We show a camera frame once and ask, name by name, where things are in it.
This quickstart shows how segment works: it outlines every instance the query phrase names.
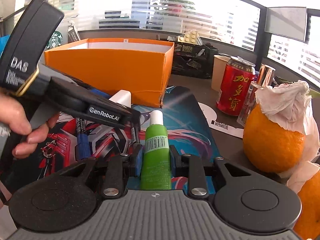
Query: finger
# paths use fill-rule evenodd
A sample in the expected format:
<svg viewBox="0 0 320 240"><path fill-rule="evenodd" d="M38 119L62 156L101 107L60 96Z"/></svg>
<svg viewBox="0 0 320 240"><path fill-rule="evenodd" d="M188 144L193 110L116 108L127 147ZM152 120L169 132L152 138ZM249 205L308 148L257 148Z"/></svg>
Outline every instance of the finger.
<svg viewBox="0 0 320 240"><path fill-rule="evenodd" d="M47 124L49 128L53 128L56 125L57 120L59 119L60 113L56 113L53 117L51 117L48 121Z"/></svg>
<svg viewBox="0 0 320 240"><path fill-rule="evenodd" d="M17 159L26 158L31 153L33 153L37 148L37 143L27 143L22 142L19 143L13 150L12 155L16 157Z"/></svg>
<svg viewBox="0 0 320 240"><path fill-rule="evenodd" d="M31 125L23 106L14 98L0 94L0 122L9 125L10 129L21 135L31 133Z"/></svg>
<svg viewBox="0 0 320 240"><path fill-rule="evenodd" d="M43 142L48 135L49 127L45 123L41 126L39 126L37 129L35 129L32 133L30 133L27 137L27 143L41 143Z"/></svg>

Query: orange box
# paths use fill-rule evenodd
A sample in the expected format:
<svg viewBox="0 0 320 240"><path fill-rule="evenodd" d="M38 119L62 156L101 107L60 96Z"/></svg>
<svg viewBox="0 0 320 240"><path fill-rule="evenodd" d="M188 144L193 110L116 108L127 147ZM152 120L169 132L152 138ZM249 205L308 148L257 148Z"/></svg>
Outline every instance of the orange box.
<svg viewBox="0 0 320 240"><path fill-rule="evenodd" d="M132 104L160 107L173 59L173 42L86 39L44 53L47 66L114 95L131 92Z"/></svg>

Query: printed desk mat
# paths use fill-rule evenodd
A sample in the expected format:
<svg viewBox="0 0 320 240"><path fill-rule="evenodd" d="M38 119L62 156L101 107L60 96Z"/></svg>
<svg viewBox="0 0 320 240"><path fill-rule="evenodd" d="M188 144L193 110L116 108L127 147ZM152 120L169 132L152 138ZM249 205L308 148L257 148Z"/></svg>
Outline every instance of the printed desk mat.
<svg viewBox="0 0 320 240"><path fill-rule="evenodd" d="M145 130L150 123L150 113L156 108L132 106L141 112L140 141L144 144ZM169 144L180 154L190 153L213 160L219 156L207 120L194 95L185 87L168 87L161 109L168 130ZM119 153L132 152L131 130L124 130L85 121L91 154L109 158ZM28 158L15 160L9 170L0 175L0 189L13 194L19 188L50 175L78 160L76 119L60 113L56 126L49 131L46 141L38 145ZM187 178L172 178L172 189L187 189ZM214 193L210 178L208 189ZM139 180L128 181L128 188L139 188Z"/></svg>

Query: orange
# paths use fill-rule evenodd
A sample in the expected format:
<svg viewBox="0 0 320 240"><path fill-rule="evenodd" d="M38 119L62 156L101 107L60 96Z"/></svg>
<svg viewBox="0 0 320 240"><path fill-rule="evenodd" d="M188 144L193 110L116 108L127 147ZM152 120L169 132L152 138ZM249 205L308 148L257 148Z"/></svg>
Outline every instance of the orange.
<svg viewBox="0 0 320 240"><path fill-rule="evenodd" d="M305 135L283 129L270 121L257 105L243 132L243 150L250 162L264 172L280 173L300 160Z"/></svg>
<svg viewBox="0 0 320 240"><path fill-rule="evenodd" d="M316 239L320 235L320 171L305 182L298 196L302 212L293 230L303 239Z"/></svg>

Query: red can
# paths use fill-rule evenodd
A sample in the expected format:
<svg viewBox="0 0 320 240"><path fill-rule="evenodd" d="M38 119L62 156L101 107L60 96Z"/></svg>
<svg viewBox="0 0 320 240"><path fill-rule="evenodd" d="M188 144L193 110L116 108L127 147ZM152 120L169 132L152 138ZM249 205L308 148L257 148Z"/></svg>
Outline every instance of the red can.
<svg viewBox="0 0 320 240"><path fill-rule="evenodd" d="M217 108L222 112L238 116L251 81L255 78L255 64L240 57L228 61L217 99Z"/></svg>

